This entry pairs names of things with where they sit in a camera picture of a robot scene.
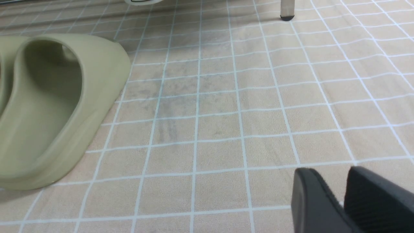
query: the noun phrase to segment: tiled floor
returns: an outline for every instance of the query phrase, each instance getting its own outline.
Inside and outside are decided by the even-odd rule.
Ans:
[[[291,22],[279,10],[270,0],[1,6],[1,35],[113,38],[134,65],[68,176],[0,190],[0,232],[293,232],[302,166],[339,200],[351,165],[414,191],[414,1],[297,0]]]

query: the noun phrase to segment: olive green slide sandal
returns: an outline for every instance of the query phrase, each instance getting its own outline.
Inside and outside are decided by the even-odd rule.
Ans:
[[[125,86],[131,63],[122,46],[83,34],[24,42],[0,118],[0,187],[35,189],[80,160]]]
[[[14,58],[27,39],[26,36],[0,36],[0,116],[12,93]]]

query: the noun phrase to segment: beige floor tile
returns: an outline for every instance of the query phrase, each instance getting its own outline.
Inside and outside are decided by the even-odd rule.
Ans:
[[[286,117],[292,132],[336,129],[327,106],[286,109]]]
[[[152,121],[115,125],[108,148],[148,145],[151,129]]]
[[[414,55],[392,57],[391,61],[402,73],[414,73],[411,64],[414,62]]]
[[[168,63],[165,71],[166,78],[194,76],[198,72],[198,61],[180,61]]]
[[[156,98],[159,94],[161,81],[145,81],[128,83],[124,100]]]
[[[411,24],[403,24],[401,28],[409,35],[414,36],[414,23]]]
[[[293,175],[291,168],[249,171],[252,206],[290,205]]]
[[[414,124],[394,127],[394,130],[410,154],[414,154]]]
[[[94,218],[133,215],[139,184],[139,179],[94,183],[86,200],[83,217]]]
[[[200,77],[200,93],[235,90],[234,74],[206,75]]]
[[[312,67],[319,81],[357,78],[346,61],[313,64]]]
[[[188,46],[188,47],[181,47],[181,48],[171,48],[168,53],[168,61],[188,61],[188,60],[195,60],[198,59],[198,45],[197,46]],[[198,68],[198,61],[196,62],[189,62],[188,64],[185,63],[173,63],[174,65],[179,64],[180,66],[173,66],[172,69],[174,69],[173,75],[175,76],[187,76],[186,72],[188,72],[188,75],[193,75],[194,70],[197,74],[197,68]],[[184,68],[183,71],[185,73],[180,73],[180,68]]]
[[[239,89],[247,87],[273,87],[272,71],[269,69],[237,72],[237,84]]]
[[[251,39],[248,41],[234,41],[233,47],[235,55],[266,51],[263,38]]]
[[[225,213],[225,214],[203,214],[194,217],[195,233],[248,233],[250,219],[248,212]]]
[[[190,233],[190,217],[165,217],[138,219],[135,233],[180,232]]]
[[[156,27],[148,27],[145,30],[144,33],[144,38],[151,38],[151,37],[158,37],[158,36],[169,36],[171,32],[171,25],[167,25],[167,26],[156,26]],[[159,53],[159,59],[162,59],[162,54],[164,54],[164,61],[166,58],[167,53]]]
[[[412,10],[413,7],[407,1],[397,0],[395,2],[378,2],[377,3],[385,11],[396,11],[396,10]]]
[[[197,93],[197,77],[165,80],[162,96],[175,96]]]
[[[72,233],[76,223],[30,223],[24,225],[22,233]]]
[[[164,64],[134,66],[132,68],[130,81],[162,78],[163,70]]]
[[[384,56],[373,56],[351,63],[361,78],[396,72],[394,66]]]
[[[265,36],[280,35],[280,34],[294,34],[293,28],[290,24],[282,22],[275,22],[272,24],[262,25]]]
[[[341,17],[344,14],[349,14],[349,10],[343,5],[334,5],[317,9],[322,18]]]
[[[23,220],[40,190],[0,190],[0,221]]]
[[[47,187],[28,219],[77,218],[89,184]]]
[[[309,65],[282,66],[274,69],[278,85],[315,81]]]
[[[195,116],[197,96],[162,98],[159,102],[157,118]]]
[[[237,111],[235,92],[200,95],[198,114],[226,113]]]
[[[309,61],[312,63],[326,61],[344,61],[345,57],[338,46],[305,48]]]
[[[89,144],[88,150],[102,150],[105,146],[111,126],[100,126],[95,134],[94,139]]]
[[[370,98],[359,80],[326,82],[321,86],[329,103]]]
[[[296,32],[325,32],[327,28],[322,20],[307,21],[307,22],[292,22]]]
[[[413,90],[400,75],[383,75],[371,79],[364,79],[363,82],[376,99],[413,93]]]
[[[239,92],[239,98],[241,110],[280,107],[276,88],[242,90]]]
[[[2,225],[2,226],[0,226],[0,232],[18,233],[19,229],[20,229],[20,225]]]
[[[412,182],[414,165],[408,159],[370,161],[359,163],[358,166],[368,168],[385,179],[410,192],[414,192],[414,184]]]
[[[242,27],[231,30],[231,35],[234,41],[241,41],[247,39],[253,39],[262,36],[262,32],[259,26]]]
[[[279,66],[293,65],[295,63],[307,63],[305,53],[303,49],[281,49],[274,52],[270,52],[270,59],[272,61],[273,68],[279,68]]]
[[[197,175],[194,206],[195,211],[247,208],[244,171]]]
[[[101,153],[84,154],[81,160],[76,164],[76,166],[58,182],[66,183],[92,180],[100,156]]]
[[[197,144],[197,171],[243,167],[240,140]]]
[[[201,32],[201,44],[230,41],[230,31]]]
[[[358,15],[357,19],[364,26],[382,26],[386,24],[393,24],[393,22],[387,17],[386,14],[375,14],[375,15]]]
[[[414,13],[414,9],[411,7],[410,11],[401,11],[401,12],[388,12],[388,15],[391,19],[398,23],[412,23],[412,13]]]
[[[404,32],[397,25],[387,25],[382,27],[368,27],[366,28],[369,33],[379,40],[384,39],[396,39],[406,37]]]
[[[328,28],[331,30],[337,30],[337,29],[347,28],[349,26],[361,25],[353,15],[342,15],[342,17],[327,18],[324,21],[326,25],[328,25]]]
[[[141,175],[147,149],[113,150],[105,152],[97,179]]]
[[[301,163],[351,160],[338,132],[293,135]]]
[[[348,130],[344,136],[357,160],[405,155],[388,127]]]
[[[78,233],[129,233],[131,226],[131,220],[82,222],[79,225]]]
[[[193,141],[194,132],[188,129],[194,129],[194,127],[195,118],[157,120],[153,144]]]
[[[383,125],[386,123],[372,101],[334,104],[331,107],[342,129]]]
[[[203,58],[218,58],[231,56],[231,43],[223,44],[204,44],[201,46],[201,59]]]
[[[181,47],[181,46],[198,46],[199,44],[199,33],[191,33],[188,35],[175,35],[171,37],[171,48]]]
[[[200,12],[192,12],[192,13],[185,13],[185,14],[176,14],[176,19],[174,23],[179,24],[179,23],[199,22],[199,21],[200,21]]]
[[[300,34],[299,38],[303,46],[324,46],[336,44],[329,32]]]
[[[153,119],[155,116],[156,105],[157,100],[136,100],[124,102],[119,108],[116,122]]]
[[[414,121],[414,96],[378,101],[391,124]]]
[[[290,209],[255,211],[253,216],[257,232],[294,232]]]
[[[201,60],[200,74],[224,73],[233,71],[233,59],[230,58],[214,58]]]
[[[145,178],[140,215],[190,212],[191,176]]]
[[[267,49],[269,51],[273,51],[276,49],[300,48],[301,47],[301,43],[297,39],[296,35],[267,36],[266,44],[267,44]]]
[[[382,10],[375,3],[350,5],[347,7],[355,15],[382,13]]]
[[[347,188],[347,177],[349,169],[353,164],[324,165],[311,167],[318,171],[328,184],[332,193],[338,201],[344,201]]]
[[[193,143],[153,147],[146,174],[192,172],[193,158]]]
[[[245,136],[287,133],[281,110],[243,112],[241,118]]]
[[[360,40],[341,45],[348,59],[359,59],[372,55],[382,54],[381,49],[372,40]]]
[[[140,55],[135,59],[135,64],[165,63],[166,57],[167,49],[140,51]]]
[[[198,139],[224,139],[240,137],[238,114],[203,116],[198,119]]]
[[[335,39],[338,41],[338,43],[351,43],[351,42],[357,42],[359,40],[363,39],[371,39],[371,35],[366,31],[364,27],[345,27],[340,28],[338,30],[335,30],[332,32]]]
[[[414,53],[414,41],[409,38],[391,41],[378,41],[378,45],[387,55]]]
[[[248,167],[296,164],[289,137],[246,138]]]
[[[279,90],[285,107],[325,103],[316,83],[280,87]]]

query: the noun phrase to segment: white grout line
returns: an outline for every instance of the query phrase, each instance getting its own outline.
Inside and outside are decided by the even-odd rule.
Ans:
[[[176,19],[177,6],[178,6],[178,0],[176,0],[176,5],[175,5],[175,8],[174,8],[173,26],[171,27],[171,31],[170,31],[170,38],[168,40],[168,50],[167,50],[167,53],[166,53],[164,70],[163,70],[163,73],[162,73],[162,78],[163,79],[161,80],[161,85],[160,85],[159,93],[158,93],[158,100],[157,100],[157,104],[156,104],[156,108],[155,108],[154,120],[152,121],[152,128],[151,128],[151,135],[149,137],[149,142],[148,142],[147,156],[145,158],[144,167],[142,168],[142,178],[140,179],[140,185],[138,187],[137,200],[135,202],[135,208],[134,208],[134,216],[138,216],[138,214],[139,214],[140,201],[141,201],[141,195],[142,195],[142,187],[144,186],[144,179],[145,179],[145,175],[146,175],[146,172],[147,172],[149,157],[151,155],[152,143],[154,141],[154,133],[155,133],[155,126],[156,126],[156,120],[155,119],[158,115],[159,103],[161,101],[161,95],[162,95],[162,90],[163,90],[163,85],[164,85],[164,78],[165,78],[166,69],[167,69],[167,62],[168,62],[168,56],[169,56],[169,52],[170,52],[171,40],[173,38],[172,35],[173,35],[173,29],[174,29],[174,22],[175,22],[175,19]],[[131,233],[135,232],[135,225],[136,225],[135,221],[133,221],[132,228],[131,228]]]
[[[194,147],[193,147],[193,173],[191,182],[191,216],[190,216],[190,233],[194,232],[194,212],[195,212],[195,180],[197,171],[197,141],[198,141],[198,116],[200,111],[200,73],[201,73],[201,23],[202,23],[202,0],[200,4],[200,26],[198,32],[198,65],[197,65],[197,97],[195,104],[195,126],[194,126]]]
[[[32,212],[34,206],[36,205],[37,201],[39,200],[40,196],[44,192],[45,188],[42,188],[40,192],[37,194],[36,198],[34,199],[33,203],[30,205],[29,209],[27,210],[26,214],[24,215],[23,222],[20,224],[19,233],[23,232],[23,228],[25,225],[25,222],[29,218],[30,213]]]
[[[315,7],[313,0],[310,0],[311,4],[313,7]],[[320,15],[319,11],[317,9],[315,9],[317,14],[319,15],[319,17],[322,16]],[[324,23],[325,27],[328,29],[328,25],[326,24],[326,22],[322,19],[322,22]],[[336,40],[334,34],[332,32],[330,32],[332,38],[334,39],[335,43],[338,43],[338,41]],[[374,97],[372,96],[371,92],[369,91],[369,89],[366,87],[365,83],[363,82],[363,80],[360,78],[358,72],[356,71],[354,65],[352,64],[352,62],[350,61],[350,59],[348,59],[348,56],[346,55],[345,51],[342,49],[342,47],[338,44],[338,48],[340,49],[340,51],[342,52],[342,54],[344,55],[345,59],[348,61],[348,64],[351,66],[352,70],[354,71],[355,75],[359,78],[360,83],[362,84],[362,86],[364,87],[365,91],[368,93],[370,99],[374,102],[374,105],[376,106],[376,108],[378,109],[378,111],[380,112],[381,116],[383,117],[383,119],[385,120],[385,122],[387,123],[388,127],[391,129],[392,133],[394,134],[395,138],[397,139],[398,143],[400,144],[400,146],[402,147],[402,149],[404,150],[404,152],[406,153],[407,156],[410,155],[409,151],[407,150],[407,148],[405,147],[405,145],[402,143],[401,139],[399,138],[399,136],[397,135],[397,133],[394,130],[394,127],[392,126],[392,124],[390,123],[390,121],[388,120],[388,118],[386,117],[386,115],[384,114],[384,112],[382,111],[382,109],[380,108],[380,106],[378,105],[377,101],[374,99]]]
[[[401,124],[392,124],[393,127],[400,127],[400,126],[406,126],[414,124],[414,121],[401,123]],[[339,131],[349,131],[349,130],[357,130],[357,129],[377,129],[377,128],[385,128],[389,127],[387,124],[383,125],[372,125],[372,126],[358,126],[358,127],[351,127],[351,128],[345,128],[345,129],[323,129],[323,130],[315,130],[315,131],[298,131],[298,132],[292,132],[292,135],[302,135],[302,134],[312,134],[312,133],[326,133],[326,132],[339,132]],[[283,137],[283,136],[289,136],[287,133],[280,133],[280,134],[272,134],[272,135],[249,135],[244,136],[244,138],[271,138],[271,137]],[[241,137],[235,137],[235,138],[223,138],[223,139],[208,139],[208,140],[198,140],[197,142],[224,142],[224,141],[232,141],[232,140],[239,140]],[[163,143],[163,144],[155,144],[151,147],[162,147],[162,146],[171,146],[171,145],[182,145],[182,144],[193,144],[194,141],[179,141],[179,142],[171,142],[171,143]],[[114,147],[114,148],[107,148],[105,151],[114,151],[114,150],[128,150],[128,149],[138,149],[138,148],[148,148],[148,145],[142,145],[142,146],[123,146],[123,147]],[[99,153],[103,150],[89,150],[86,151],[86,153]]]
[[[302,47],[291,47],[291,48],[283,48],[283,49],[277,49],[274,51],[279,51],[279,50],[293,50],[293,49],[302,49]],[[249,54],[254,54],[254,53],[264,53],[264,52],[252,52]],[[332,61],[319,61],[319,62],[311,62],[311,63],[290,63],[290,64],[283,64],[283,65],[279,65],[279,66],[274,66],[273,69],[275,68],[280,68],[280,67],[286,67],[286,66],[294,66],[294,65],[316,65],[316,64],[328,64],[328,63],[335,63],[335,62],[348,62],[348,61],[360,61],[360,60],[364,60],[364,59],[368,59],[368,58],[373,58],[373,57],[402,57],[402,56],[413,56],[414,53],[407,53],[407,54],[400,54],[400,55],[383,55],[383,54],[373,54],[373,55],[369,55],[366,57],[361,57],[361,58],[352,58],[352,59],[345,59],[345,60],[332,60]],[[221,58],[231,58],[232,56],[223,56],[223,57],[215,57],[215,58],[202,58],[201,60],[214,60],[214,59],[221,59]],[[182,60],[182,61],[169,61],[168,63],[184,63],[184,62],[190,62],[190,61],[198,61],[198,59],[190,59],[190,60]],[[158,63],[140,63],[140,64],[134,64],[134,66],[147,66],[147,65],[162,65],[164,64],[164,62],[158,62]],[[237,72],[241,72],[241,71],[245,71],[245,70],[260,70],[261,68],[248,68],[248,69],[244,69],[244,70],[238,70]]]
[[[293,31],[296,33],[295,26],[294,26],[291,22],[290,22],[290,25],[292,26]],[[299,44],[300,44],[300,45],[301,45],[301,47],[302,47],[302,51],[303,51],[303,53],[305,54],[306,60],[307,60],[307,61],[308,61],[308,63],[310,64],[310,63],[311,63],[311,61],[310,61],[310,59],[309,59],[309,55],[308,55],[308,53],[306,52],[305,47],[303,46],[302,41],[301,41],[301,39],[300,39],[300,37],[299,37],[299,35],[298,35],[298,34],[296,34],[296,38],[298,39]],[[341,131],[341,126],[339,125],[338,120],[336,119],[335,114],[334,114],[334,112],[333,112],[333,110],[332,110],[331,104],[329,104],[329,101],[328,101],[328,99],[327,99],[327,97],[326,97],[326,95],[325,95],[325,92],[324,92],[324,91],[323,91],[323,89],[322,89],[322,86],[321,86],[321,84],[320,84],[320,82],[319,82],[319,80],[318,80],[318,76],[316,75],[315,70],[313,69],[313,67],[312,67],[312,66],[310,66],[310,70],[312,71],[313,77],[314,77],[314,79],[315,79],[315,80],[316,80],[316,82],[317,82],[317,85],[318,85],[318,87],[319,87],[319,90],[320,90],[320,92],[322,93],[323,99],[325,100],[325,103],[326,103],[326,104],[327,104],[327,106],[328,106],[329,113],[331,114],[331,117],[332,117],[332,119],[334,120],[334,123],[335,123],[335,125],[336,125],[337,129],[339,130],[339,134],[340,134],[340,136],[341,136],[341,138],[342,138],[342,141],[344,142],[345,148],[347,149],[348,154],[349,154],[349,156],[350,156],[351,160],[354,162],[354,165],[356,165],[356,162],[355,162],[355,157],[354,157],[354,155],[353,155],[353,153],[352,153],[352,151],[351,151],[351,149],[350,149],[350,147],[349,147],[349,145],[348,145],[348,142],[347,142],[347,140],[346,140],[346,138],[345,138],[345,136],[344,136],[343,132]]]
[[[357,163],[366,163],[372,161],[382,161],[382,160],[400,160],[400,159],[409,159],[413,156],[407,155],[397,155],[397,156],[388,156],[388,157],[374,157],[374,158],[367,158],[356,160]],[[284,168],[297,168],[297,167],[315,167],[315,166],[327,166],[327,165],[339,165],[339,164],[354,164],[352,160],[338,160],[338,161],[329,161],[329,162],[318,162],[318,163],[302,163],[302,164],[287,164],[287,165],[279,165],[279,166],[264,166],[264,167],[248,167],[247,170],[277,170],[277,169],[284,169]],[[195,172],[196,175],[205,175],[205,174],[217,174],[217,173],[224,173],[224,172],[237,172],[237,171],[244,171],[244,167],[234,167],[234,168],[227,168],[227,169],[219,169],[219,170],[206,170],[206,171],[197,171]],[[194,175],[193,172],[183,172],[183,173],[160,173],[160,174],[147,174],[145,177],[172,177],[172,176],[191,176]],[[89,180],[89,181],[78,181],[78,182],[66,182],[66,183],[55,183],[52,186],[66,186],[66,185],[76,185],[76,184],[89,184],[91,182],[98,183],[98,182],[107,182],[107,181],[114,181],[114,180],[130,180],[130,179],[140,179],[142,178],[141,175],[137,176],[126,176],[126,177],[113,177],[113,178],[106,178],[101,180]]]
[[[149,15],[148,15],[148,18],[147,18],[146,25],[148,25],[148,21],[149,21]],[[134,58],[134,60],[135,60],[135,59],[136,59],[136,57],[137,57],[137,54],[138,54],[138,49],[139,49],[139,46],[141,45],[141,41],[142,41],[142,40],[140,40],[140,43],[138,44],[138,47],[137,47],[137,51],[136,51],[136,53],[135,53],[135,58]],[[129,77],[131,77],[132,69],[133,69],[133,66],[131,66],[130,73],[129,73]],[[126,87],[127,87],[127,85],[128,85],[128,84],[126,83],[126,84],[125,84],[125,86],[124,86],[124,88],[123,88],[123,90],[122,90],[121,100],[123,100],[123,98],[124,98],[124,96],[125,96],[125,91],[126,91]],[[116,119],[117,119],[117,117],[118,117],[119,109],[121,108],[121,105],[122,105],[122,103],[120,103],[120,104],[118,105],[117,110],[116,110],[116,113],[115,113],[115,116],[114,116],[114,118],[113,118],[113,121],[112,121],[112,122],[115,122],[115,121],[116,121]],[[103,159],[103,157],[104,157],[105,151],[106,151],[106,149],[107,149],[107,147],[108,147],[109,141],[110,141],[110,139],[111,139],[111,135],[112,135],[113,128],[114,128],[114,125],[112,125],[112,126],[111,126],[111,128],[109,129],[108,136],[106,137],[106,140],[105,140],[105,145],[104,145],[104,147],[103,147],[103,150],[101,151],[101,155],[99,156],[98,163],[97,163],[96,168],[95,168],[95,172],[94,172],[94,176],[93,176],[93,178],[92,178],[92,182],[89,184],[89,186],[88,186],[88,188],[87,188],[87,190],[86,190],[85,196],[84,196],[84,198],[83,198],[83,200],[82,200],[82,204],[81,204],[81,208],[80,208],[80,211],[79,211],[79,218],[78,218],[78,219],[82,219],[82,217],[83,217],[83,212],[84,212],[84,209],[85,209],[85,206],[86,206],[86,201],[87,201],[87,198],[88,198],[89,192],[90,192],[90,191],[91,191],[91,189],[92,189],[92,185],[93,185],[94,181],[96,180],[96,177],[98,176],[99,168],[100,168],[100,166],[101,166],[101,162],[102,162],[102,159]],[[79,225],[80,225],[80,221],[77,221],[77,222],[76,222],[76,226],[75,226],[74,233],[77,233],[77,231],[78,231],[78,229],[79,229]]]
[[[290,205],[281,205],[281,206],[266,206],[266,207],[254,207],[253,211],[262,211],[262,210],[278,210],[278,209],[290,209]],[[195,215],[208,215],[208,214],[224,214],[224,213],[237,213],[237,212],[247,212],[249,208],[242,209],[222,209],[222,210],[211,210],[211,211],[197,211],[194,212]],[[177,216],[191,216],[191,212],[183,213],[170,213],[170,214],[153,214],[153,215],[139,215],[139,216],[123,216],[123,217],[103,217],[103,218],[58,218],[58,219],[39,219],[39,220],[27,220],[26,224],[30,223],[71,223],[71,222],[92,222],[92,221],[121,221],[121,220],[137,220],[137,219],[148,219],[148,218],[167,218],[167,217],[177,217]],[[13,221],[13,222],[0,222],[0,226],[5,225],[14,225],[21,224],[23,221]]]
[[[226,0],[227,6],[227,20],[229,22],[229,33],[230,33],[230,46],[231,46],[231,56],[233,60],[233,73],[234,73],[234,84],[236,88],[236,101],[237,101],[237,112],[238,112],[238,124],[240,128],[240,137],[241,137],[241,150],[243,154],[243,167],[244,167],[244,177],[246,182],[246,195],[247,195],[247,206],[249,209],[249,219],[250,219],[250,231],[251,233],[255,233],[255,222],[253,218],[253,208],[252,208],[252,194],[250,191],[250,181],[249,181],[249,172],[247,170],[247,155],[246,155],[246,146],[244,141],[244,131],[243,131],[243,120],[241,116],[241,104],[240,104],[240,96],[239,96],[239,89],[238,89],[238,79],[237,79],[237,68],[236,68],[236,58],[234,55],[234,44],[233,44],[233,33],[231,30],[231,18],[230,18],[230,9],[229,9],[229,1]]]
[[[223,91],[220,93],[229,93],[229,92],[234,92],[236,93],[236,90],[234,91]],[[398,98],[404,98],[404,97],[408,97],[408,96],[414,96],[414,93],[408,93],[408,94],[404,94],[404,95],[398,95],[398,96],[393,96],[393,97],[385,97],[385,98],[376,98],[374,99],[375,101],[384,101],[384,100],[393,100],[393,99],[398,99]],[[372,99],[361,99],[361,100],[344,100],[344,101],[337,101],[337,102],[327,102],[327,100],[325,101],[325,103],[314,103],[314,104],[302,104],[302,105],[294,105],[294,106],[287,106],[287,107],[279,107],[279,108],[268,108],[268,109],[260,109],[260,108],[256,108],[256,109],[242,109],[240,110],[240,112],[264,112],[264,111],[277,111],[277,110],[283,110],[283,109],[295,109],[295,108],[302,108],[302,107],[314,107],[314,106],[332,106],[335,104],[350,104],[350,103],[360,103],[360,102],[371,102],[373,101]],[[200,114],[200,115],[188,115],[188,116],[171,116],[171,117],[159,117],[159,118],[152,118],[152,119],[144,119],[144,120],[136,120],[136,121],[116,121],[113,123],[104,123],[101,124],[101,126],[110,126],[110,125],[120,125],[120,124],[134,124],[134,123],[142,123],[142,122],[149,122],[149,121],[153,121],[153,120],[157,120],[157,121],[162,121],[162,120],[172,120],[172,119],[190,119],[190,118],[195,118],[195,117],[211,117],[211,116],[223,116],[223,115],[231,115],[231,114],[235,114],[237,112],[218,112],[218,113],[210,113],[210,114]]]

